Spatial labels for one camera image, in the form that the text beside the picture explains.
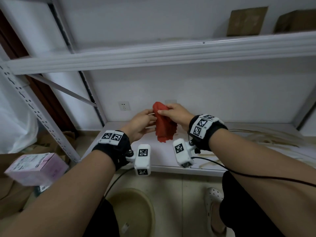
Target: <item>wrist strap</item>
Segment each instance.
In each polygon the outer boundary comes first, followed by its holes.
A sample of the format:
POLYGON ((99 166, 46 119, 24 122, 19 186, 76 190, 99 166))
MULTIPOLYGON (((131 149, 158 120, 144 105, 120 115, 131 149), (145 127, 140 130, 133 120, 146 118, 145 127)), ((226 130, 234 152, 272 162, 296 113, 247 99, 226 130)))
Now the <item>wrist strap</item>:
POLYGON ((106 131, 92 151, 99 150, 107 154, 118 170, 129 163, 126 154, 131 149, 130 139, 124 132, 106 131))
POLYGON ((197 148, 211 151, 209 140, 221 128, 227 129, 219 118, 208 114, 197 115, 190 121, 188 134, 197 148))

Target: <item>person's right hand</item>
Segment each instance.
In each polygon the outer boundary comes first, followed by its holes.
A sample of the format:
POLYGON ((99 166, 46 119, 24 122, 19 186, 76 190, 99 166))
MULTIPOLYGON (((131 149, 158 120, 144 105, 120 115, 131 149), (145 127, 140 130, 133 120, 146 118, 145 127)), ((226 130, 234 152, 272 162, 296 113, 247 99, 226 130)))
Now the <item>person's right hand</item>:
POLYGON ((195 115, 191 114, 186 108, 177 103, 167 104, 166 106, 170 110, 158 110, 158 114, 169 117, 175 123, 180 124, 185 131, 188 131, 190 121, 195 115))

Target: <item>person's left hand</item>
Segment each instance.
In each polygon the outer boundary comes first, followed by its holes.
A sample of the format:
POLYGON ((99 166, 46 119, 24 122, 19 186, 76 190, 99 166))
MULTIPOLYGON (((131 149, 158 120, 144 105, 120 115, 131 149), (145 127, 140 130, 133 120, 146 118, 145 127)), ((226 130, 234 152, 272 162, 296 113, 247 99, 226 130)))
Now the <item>person's left hand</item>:
POLYGON ((123 131, 128 136, 130 143, 139 140, 147 133, 156 131, 156 128, 146 128, 156 125, 157 118, 149 115, 152 113, 152 109, 145 109, 135 115, 127 125, 120 129, 120 131, 123 131))

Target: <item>white shoe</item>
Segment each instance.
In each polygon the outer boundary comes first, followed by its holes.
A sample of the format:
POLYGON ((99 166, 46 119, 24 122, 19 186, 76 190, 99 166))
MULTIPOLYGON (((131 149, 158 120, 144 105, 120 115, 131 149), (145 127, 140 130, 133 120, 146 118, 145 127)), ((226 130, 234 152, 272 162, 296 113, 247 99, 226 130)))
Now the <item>white shoe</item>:
POLYGON ((217 189, 210 187, 207 188, 204 194, 204 204, 207 212, 207 230, 211 237, 219 237, 219 236, 226 236, 226 230, 223 234, 218 234, 213 231, 211 226, 211 213, 212 213, 212 206, 214 202, 221 203, 224 198, 224 195, 219 192, 217 189))

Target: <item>yellow basin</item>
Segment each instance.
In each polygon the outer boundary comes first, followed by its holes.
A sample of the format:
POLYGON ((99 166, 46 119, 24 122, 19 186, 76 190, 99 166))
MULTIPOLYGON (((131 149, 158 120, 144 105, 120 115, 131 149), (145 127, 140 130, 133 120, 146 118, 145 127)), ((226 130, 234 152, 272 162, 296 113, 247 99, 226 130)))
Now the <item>yellow basin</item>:
POLYGON ((120 236, 154 236, 155 211, 150 199, 142 191, 133 188, 122 189, 108 201, 113 206, 120 236))

